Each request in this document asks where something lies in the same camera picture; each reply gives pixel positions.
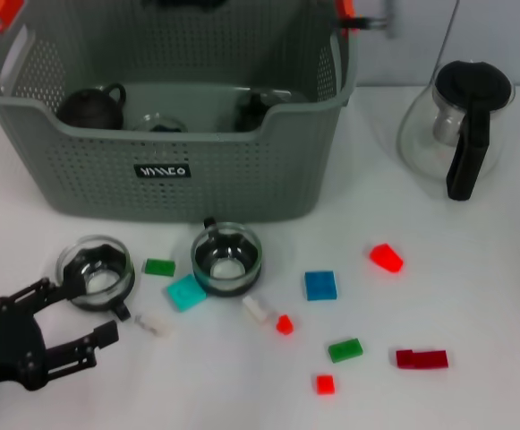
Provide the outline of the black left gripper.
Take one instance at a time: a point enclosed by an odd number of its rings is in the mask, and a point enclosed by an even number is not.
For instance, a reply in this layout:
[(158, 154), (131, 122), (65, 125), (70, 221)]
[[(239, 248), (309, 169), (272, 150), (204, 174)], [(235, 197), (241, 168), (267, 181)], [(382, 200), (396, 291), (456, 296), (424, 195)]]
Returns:
[(119, 340), (116, 321), (46, 351), (42, 332), (33, 317), (50, 305), (83, 294), (82, 280), (66, 279), (57, 285), (45, 277), (11, 296), (0, 297), (0, 383), (15, 382), (28, 391), (36, 391), (47, 384), (47, 375), (68, 376), (97, 365), (95, 349)]

